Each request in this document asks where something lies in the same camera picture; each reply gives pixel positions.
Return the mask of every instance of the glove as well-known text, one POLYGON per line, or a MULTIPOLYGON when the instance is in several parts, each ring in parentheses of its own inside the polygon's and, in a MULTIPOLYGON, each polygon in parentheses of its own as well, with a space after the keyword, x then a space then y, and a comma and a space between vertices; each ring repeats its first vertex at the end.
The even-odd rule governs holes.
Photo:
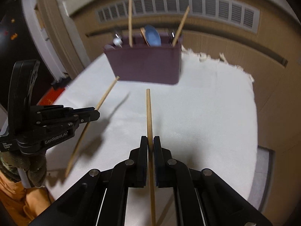
POLYGON ((17 168, 27 173, 29 181, 35 187, 41 187, 46 177, 45 153, 25 156, 20 150, 0 152, 0 170, 11 181, 21 181, 17 168))

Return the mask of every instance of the bolt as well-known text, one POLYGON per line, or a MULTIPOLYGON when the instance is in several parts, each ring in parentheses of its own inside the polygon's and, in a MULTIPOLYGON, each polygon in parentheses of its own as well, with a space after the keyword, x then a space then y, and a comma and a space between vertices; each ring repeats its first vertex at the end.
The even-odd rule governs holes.
POLYGON ((212 175, 212 171, 210 169, 205 169, 203 171, 203 173, 204 173, 205 176, 211 176, 212 175))
POLYGON ((131 160, 131 159, 128 159, 128 160, 126 160, 124 163, 125 163, 127 166, 131 166, 131 165, 133 165, 135 162, 134 162, 133 160, 131 160))
POLYGON ((98 170, 97 169, 92 169, 89 171, 90 176, 97 176, 98 175, 98 170))
POLYGON ((167 163, 168 163, 169 165, 175 165, 175 164, 177 164, 177 161, 176 161, 175 159, 169 159, 169 160, 167 161, 167 163))

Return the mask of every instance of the orange clothing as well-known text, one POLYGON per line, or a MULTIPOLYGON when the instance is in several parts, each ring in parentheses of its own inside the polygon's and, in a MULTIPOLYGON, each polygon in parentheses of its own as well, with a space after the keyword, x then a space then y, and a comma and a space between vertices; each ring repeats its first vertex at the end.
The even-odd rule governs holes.
POLYGON ((0 200, 18 226, 27 226, 50 206, 42 188, 25 189, 21 182, 12 182, 0 172, 0 200))

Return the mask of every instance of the white table surface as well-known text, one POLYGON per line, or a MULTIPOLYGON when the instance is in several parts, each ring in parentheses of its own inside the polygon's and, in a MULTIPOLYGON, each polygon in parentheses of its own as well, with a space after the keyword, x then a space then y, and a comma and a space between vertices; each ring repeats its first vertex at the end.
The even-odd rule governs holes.
MULTIPOLYGON (((96 106, 114 77, 103 54, 55 104, 72 108, 96 106)), ((79 158, 66 180, 64 171, 84 125, 76 130, 74 138, 47 151, 46 185, 54 198, 90 169, 111 169, 139 147, 141 136, 147 135, 147 88, 151 93, 153 135, 160 136, 162 147, 170 149, 173 158, 190 168, 211 168, 248 199, 257 152, 252 81, 231 65, 212 59, 200 62, 195 55, 187 54, 182 54, 177 85, 125 81, 115 85, 100 108, 99 120, 91 123, 79 158)), ((156 188, 155 197, 157 220, 164 218, 162 225, 175 224, 172 189, 156 188)), ((148 186, 129 190, 125 224, 150 224, 148 186)))

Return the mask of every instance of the vent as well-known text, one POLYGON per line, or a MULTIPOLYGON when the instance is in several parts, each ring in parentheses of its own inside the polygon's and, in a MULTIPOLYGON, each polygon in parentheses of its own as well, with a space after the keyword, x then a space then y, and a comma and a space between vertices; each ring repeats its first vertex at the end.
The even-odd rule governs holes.
POLYGON ((143 0, 143 1, 144 1, 145 11, 147 13, 153 13, 154 12, 153 0, 143 0))
MULTIPOLYGON (((133 0, 133 16, 147 14, 183 14, 190 6, 189 16, 219 21, 257 32, 260 11, 235 0, 133 0)), ((96 12, 100 23, 124 19, 128 16, 128 0, 117 1, 99 8, 96 12)))
POLYGON ((143 8, 142 8, 142 1, 141 0, 134 0, 134 6, 136 9, 136 14, 143 14, 143 8))
POLYGON ((125 16, 125 10, 124 10, 123 3, 117 3, 117 9, 118 9, 119 16, 124 17, 125 16))
POLYGON ((251 9, 245 8, 245 13, 243 17, 243 25, 252 28, 253 26, 253 18, 254 18, 254 12, 251 9))
POLYGON ((168 12, 177 12, 177 2, 176 0, 166 0, 168 12))
POLYGON ((165 12, 164 0, 155 0, 155 6, 157 13, 165 12))
POLYGON ((205 0, 205 9, 207 16, 215 16, 215 0, 205 0))
POLYGON ((189 6, 189 0, 179 0, 180 12, 184 13, 188 6, 189 6))
POLYGON ((192 13, 203 13, 202 0, 192 0, 192 13))
POLYGON ((219 0, 219 18, 228 20, 228 18, 229 18, 229 2, 219 0))
POLYGON ((238 4, 232 4, 232 15, 231 15, 231 21, 234 23, 239 23, 241 22, 241 5, 238 4))

